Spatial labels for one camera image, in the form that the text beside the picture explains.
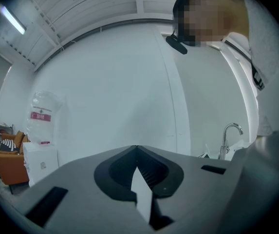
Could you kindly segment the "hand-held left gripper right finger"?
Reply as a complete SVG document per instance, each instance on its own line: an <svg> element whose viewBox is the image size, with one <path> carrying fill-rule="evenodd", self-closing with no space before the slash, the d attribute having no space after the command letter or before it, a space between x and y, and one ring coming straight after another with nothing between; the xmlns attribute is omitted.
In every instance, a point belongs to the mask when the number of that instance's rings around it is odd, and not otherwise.
<svg viewBox="0 0 279 234"><path fill-rule="evenodd" d="M237 183L237 159L186 156L137 146L137 166L152 190L149 225L139 234L216 234Z"/></svg>

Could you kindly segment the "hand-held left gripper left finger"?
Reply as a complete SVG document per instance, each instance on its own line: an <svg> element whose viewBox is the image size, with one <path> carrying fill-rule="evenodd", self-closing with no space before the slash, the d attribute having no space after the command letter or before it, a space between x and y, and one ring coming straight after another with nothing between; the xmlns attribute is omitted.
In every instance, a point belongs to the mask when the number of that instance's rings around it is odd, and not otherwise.
<svg viewBox="0 0 279 234"><path fill-rule="evenodd" d="M29 234L149 234L131 190L136 147L71 161L28 189L16 223Z"/></svg>

